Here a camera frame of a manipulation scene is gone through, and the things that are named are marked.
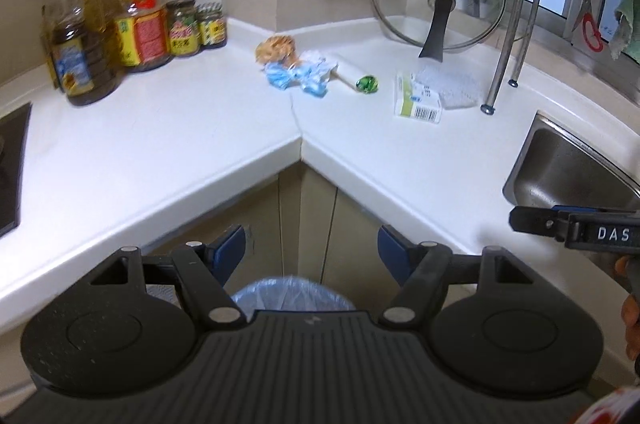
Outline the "right hand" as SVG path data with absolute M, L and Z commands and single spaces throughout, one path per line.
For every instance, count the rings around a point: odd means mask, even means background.
M 620 308 L 620 318 L 625 326 L 626 355 L 631 361 L 639 358 L 640 333 L 639 333 L 639 305 L 634 296 L 629 295 Z

